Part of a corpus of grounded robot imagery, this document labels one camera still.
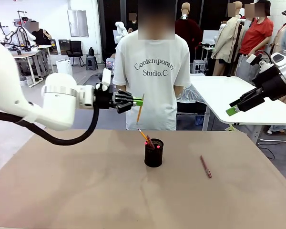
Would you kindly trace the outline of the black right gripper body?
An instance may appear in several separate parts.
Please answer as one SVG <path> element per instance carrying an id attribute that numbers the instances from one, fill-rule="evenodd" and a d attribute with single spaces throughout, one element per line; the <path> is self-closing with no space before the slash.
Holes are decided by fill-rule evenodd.
<path id="1" fill-rule="evenodd" d="M 256 97 L 261 99 L 268 97 L 275 101 L 285 96 L 286 83 L 281 76 L 282 74 L 274 64 L 261 65 L 257 76 L 253 79 Z"/>

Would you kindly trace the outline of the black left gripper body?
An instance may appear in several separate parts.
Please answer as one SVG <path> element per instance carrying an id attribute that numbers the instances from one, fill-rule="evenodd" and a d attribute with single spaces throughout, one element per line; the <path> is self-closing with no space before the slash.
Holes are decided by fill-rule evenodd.
<path id="1" fill-rule="evenodd" d="M 113 87 L 97 83 L 94 89 L 94 107 L 99 109 L 115 108 Z"/>

